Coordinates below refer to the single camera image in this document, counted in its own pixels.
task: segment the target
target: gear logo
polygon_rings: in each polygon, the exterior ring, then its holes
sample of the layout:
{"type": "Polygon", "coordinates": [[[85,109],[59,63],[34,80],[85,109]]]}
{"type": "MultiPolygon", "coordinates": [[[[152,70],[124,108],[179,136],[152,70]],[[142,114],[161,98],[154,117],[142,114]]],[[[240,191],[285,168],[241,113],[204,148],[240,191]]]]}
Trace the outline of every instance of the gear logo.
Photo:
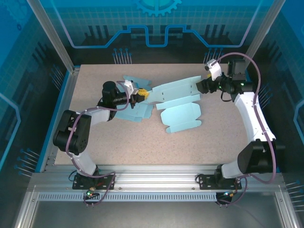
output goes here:
{"type": "Polygon", "coordinates": [[[5,6],[9,14],[22,24],[28,13],[27,2],[25,0],[0,0],[0,6],[5,6]]]}
{"type": "Polygon", "coordinates": [[[181,4],[181,0],[134,0],[138,10],[148,13],[149,16],[158,17],[160,14],[165,16],[171,13],[172,9],[177,9],[177,5],[181,4]]]}

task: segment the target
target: beige table surface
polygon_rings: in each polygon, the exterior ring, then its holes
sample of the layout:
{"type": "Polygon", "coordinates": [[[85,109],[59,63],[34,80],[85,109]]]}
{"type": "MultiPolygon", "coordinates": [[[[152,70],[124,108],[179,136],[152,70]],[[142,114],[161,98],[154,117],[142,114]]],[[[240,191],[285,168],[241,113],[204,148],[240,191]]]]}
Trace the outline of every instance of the beige table surface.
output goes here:
{"type": "MultiPolygon", "coordinates": [[[[226,72],[227,65],[222,65],[226,72]]],[[[202,75],[202,64],[82,65],[70,109],[82,111],[101,98],[105,81],[123,75],[145,78],[151,86],[202,75]]],[[[234,103],[222,102],[220,91],[201,95],[202,125],[168,134],[161,121],[163,110],[152,111],[140,123],[114,118],[91,127],[88,148],[96,164],[219,164],[233,161],[247,145],[246,130],[234,103]]],[[[56,164],[71,164],[58,151],[56,164]]]]}

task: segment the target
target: speckled work surface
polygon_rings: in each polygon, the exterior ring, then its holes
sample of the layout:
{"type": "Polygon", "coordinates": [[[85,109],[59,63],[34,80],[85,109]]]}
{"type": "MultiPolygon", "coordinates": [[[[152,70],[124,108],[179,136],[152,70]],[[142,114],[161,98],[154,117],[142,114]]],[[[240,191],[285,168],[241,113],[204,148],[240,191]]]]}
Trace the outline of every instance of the speckled work surface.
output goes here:
{"type": "MultiPolygon", "coordinates": [[[[151,86],[202,75],[202,64],[82,65],[75,86],[71,110],[95,106],[105,81],[130,75],[152,81],[151,86]]],[[[201,95],[202,125],[168,134],[161,112],[154,107],[150,119],[141,123],[113,119],[91,127],[88,148],[97,164],[218,164],[237,158],[247,145],[246,130],[234,103],[222,102],[220,91],[201,95]]],[[[71,164],[58,151],[56,164],[71,164]]]]}

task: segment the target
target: metal post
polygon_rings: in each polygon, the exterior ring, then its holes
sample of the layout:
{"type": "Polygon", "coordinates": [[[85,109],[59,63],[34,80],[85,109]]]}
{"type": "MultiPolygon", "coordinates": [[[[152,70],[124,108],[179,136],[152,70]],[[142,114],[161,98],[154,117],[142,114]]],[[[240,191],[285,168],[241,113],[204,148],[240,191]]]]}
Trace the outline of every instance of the metal post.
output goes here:
{"type": "MultiPolygon", "coordinates": [[[[246,55],[253,58],[253,56],[256,54],[258,48],[260,47],[262,41],[264,40],[267,31],[274,23],[277,15],[279,14],[282,6],[284,5],[285,0],[275,0],[273,4],[271,5],[268,13],[266,14],[260,28],[258,29],[255,37],[253,38],[253,41],[251,42],[246,55]]],[[[246,67],[248,67],[250,61],[245,59],[246,61],[246,67]]]]}
{"type": "Polygon", "coordinates": [[[46,11],[44,10],[43,6],[41,5],[39,0],[27,0],[29,6],[32,8],[34,14],[36,15],[38,21],[40,22],[43,30],[45,31],[47,37],[53,44],[56,52],[58,53],[59,57],[61,58],[63,64],[66,66],[66,69],[70,72],[74,72],[74,64],[68,55],[65,47],[63,46],[52,22],[50,21],[46,11]]]}

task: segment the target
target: enclosure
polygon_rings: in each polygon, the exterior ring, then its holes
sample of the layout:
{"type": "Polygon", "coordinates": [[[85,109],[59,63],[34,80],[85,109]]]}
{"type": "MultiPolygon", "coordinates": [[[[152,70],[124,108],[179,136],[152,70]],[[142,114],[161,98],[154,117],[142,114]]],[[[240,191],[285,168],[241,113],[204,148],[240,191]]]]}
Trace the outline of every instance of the enclosure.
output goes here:
{"type": "MultiPolygon", "coordinates": [[[[303,1],[0,3],[0,227],[303,226],[303,1]],[[100,173],[115,171],[116,179],[100,205],[86,208],[86,191],[69,181],[71,159],[53,144],[64,110],[96,106],[103,84],[126,76],[140,86],[149,81],[148,91],[208,78],[205,64],[230,52],[253,58],[261,72],[259,104],[285,146],[276,154],[273,183],[249,177],[244,198],[228,208],[215,203],[226,191],[200,190],[198,174],[213,174],[248,144],[240,111],[217,91],[191,101],[199,107],[197,125],[184,131],[171,133],[176,126],[165,124],[169,108],[159,102],[92,126],[90,156],[100,173]]],[[[219,61],[223,72],[231,58],[219,61]]],[[[246,67],[247,81],[257,85],[248,59],[246,67]]]]}

